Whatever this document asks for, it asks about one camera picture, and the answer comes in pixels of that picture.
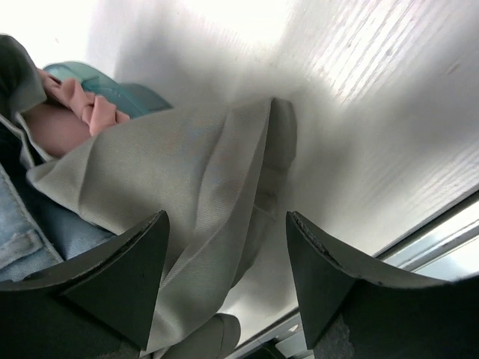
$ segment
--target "pink cardigan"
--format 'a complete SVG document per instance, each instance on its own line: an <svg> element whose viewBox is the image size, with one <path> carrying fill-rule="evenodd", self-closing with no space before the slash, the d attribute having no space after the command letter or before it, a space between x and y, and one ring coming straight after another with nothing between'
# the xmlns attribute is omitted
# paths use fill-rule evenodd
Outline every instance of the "pink cardigan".
<svg viewBox="0 0 479 359"><path fill-rule="evenodd" d="M34 141L49 155L60 158L110 126L129 116L103 96L85 92L76 79L61 82L38 70L48 100L23 113Z"/></svg>

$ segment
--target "denim jeans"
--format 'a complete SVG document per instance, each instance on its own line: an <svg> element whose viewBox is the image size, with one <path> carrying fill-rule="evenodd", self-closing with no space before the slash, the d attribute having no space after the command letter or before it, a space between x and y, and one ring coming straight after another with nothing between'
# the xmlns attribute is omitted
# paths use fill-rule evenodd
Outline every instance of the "denim jeans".
<svg viewBox="0 0 479 359"><path fill-rule="evenodd" d="M22 280L107 241L112 234L83 221L0 165L0 281Z"/></svg>

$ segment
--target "gray fabric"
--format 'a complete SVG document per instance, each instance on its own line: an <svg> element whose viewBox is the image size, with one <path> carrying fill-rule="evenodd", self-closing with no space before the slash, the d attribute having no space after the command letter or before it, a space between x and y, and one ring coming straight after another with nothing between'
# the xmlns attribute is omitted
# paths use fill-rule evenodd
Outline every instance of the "gray fabric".
<svg viewBox="0 0 479 359"><path fill-rule="evenodd" d="M339 315L314 348L316 358L353 359L354 347L350 342L350 329Z"/></svg>
<svg viewBox="0 0 479 359"><path fill-rule="evenodd" d="M151 359L223 359L240 340L240 322L235 316L216 314L198 330L168 351L157 351Z"/></svg>
<svg viewBox="0 0 479 359"><path fill-rule="evenodd" d="M13 92L8 93L9 116L0 116L0 123L22 140L23 147L20 161L24 166L30 168L35 163L29 147L31 145L35 147L36 145L28 142L28 139L31 137L30 132L20 113L30 110L45 101L46 94L37 74L37 68L22 45L12 37L0 34L0 50L1 60L3 62L15 63L16 67L19 68L17 71L20 72L14 86L12 84L3 86L6 89L14 87L14 90L10 88L9 90L13 90ZM40 148L37 147L37 149L44 157L49 157Z"/></svg>
<svg viewBox="0 0 479 359"><path fill-rule="evenodd" d="M44 97L30 80L22 89L33 91L31 101L20 96L20 108ZM143 354L179 343L215 315L252 264L296 154L293 109L279 99L150 114L61 159L31 142L19 112L15 119L7 125L24 143L30 183L84 220L121 234L167 211L168 252ZM33 150L46 163L35 165Z"/></svg>

